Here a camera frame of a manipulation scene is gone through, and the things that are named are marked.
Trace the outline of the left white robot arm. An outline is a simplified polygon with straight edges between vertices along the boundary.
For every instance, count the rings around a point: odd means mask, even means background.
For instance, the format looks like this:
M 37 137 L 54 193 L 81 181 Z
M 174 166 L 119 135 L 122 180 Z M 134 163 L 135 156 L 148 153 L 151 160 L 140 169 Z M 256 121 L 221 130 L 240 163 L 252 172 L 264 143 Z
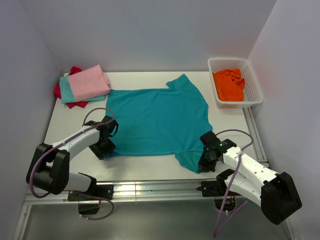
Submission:
M 95 198 L 98 193 L 97 180 L 84 173 L 70 172 L 70 161 L 86 148 L 102 159 L 115 149 L 110 137 L 116 133 L 114 127 L 84 126 L 64 140 L 38 145 L 26 175 L 32 193 L 35 194 L 34 187 L 37 187 L 48 194 L 78 191 L 86 200 Z

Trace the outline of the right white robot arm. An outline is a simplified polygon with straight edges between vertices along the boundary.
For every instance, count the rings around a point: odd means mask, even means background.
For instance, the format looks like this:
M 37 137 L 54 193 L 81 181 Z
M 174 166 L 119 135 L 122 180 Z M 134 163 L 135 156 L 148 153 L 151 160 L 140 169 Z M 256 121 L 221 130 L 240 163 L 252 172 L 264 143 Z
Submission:
M 203 197 L 218 197 L 230 192 L 257 204 L 264 216 L 279 225 L 302 207 L 293 178 L 260 164 L 239 147 L 231 147 L 219 158 L 228 169 L 216 180 L 202 181 L 197 188 Z

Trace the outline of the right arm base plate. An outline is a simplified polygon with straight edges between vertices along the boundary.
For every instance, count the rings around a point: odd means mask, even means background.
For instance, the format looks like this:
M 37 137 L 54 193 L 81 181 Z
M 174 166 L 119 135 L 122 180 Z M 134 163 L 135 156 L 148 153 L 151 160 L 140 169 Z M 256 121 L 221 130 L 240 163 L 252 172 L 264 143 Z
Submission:
M 227 185 L 221 180 L 202 181 L 200 186 L 196 188 L 201 192 L 202 197 L 222 197 L 225 195 Z

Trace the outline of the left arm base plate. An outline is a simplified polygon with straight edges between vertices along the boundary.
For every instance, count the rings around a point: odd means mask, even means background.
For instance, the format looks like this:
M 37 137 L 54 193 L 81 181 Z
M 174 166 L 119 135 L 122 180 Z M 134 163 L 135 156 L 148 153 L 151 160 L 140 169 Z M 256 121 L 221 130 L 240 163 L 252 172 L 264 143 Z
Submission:
M 113 184 L 98 184 L 93 189 L 86 192 L 69 192 L 67 200 L 69 202 L 94 201 L 100 199 L 113 199 L 114 185 Z

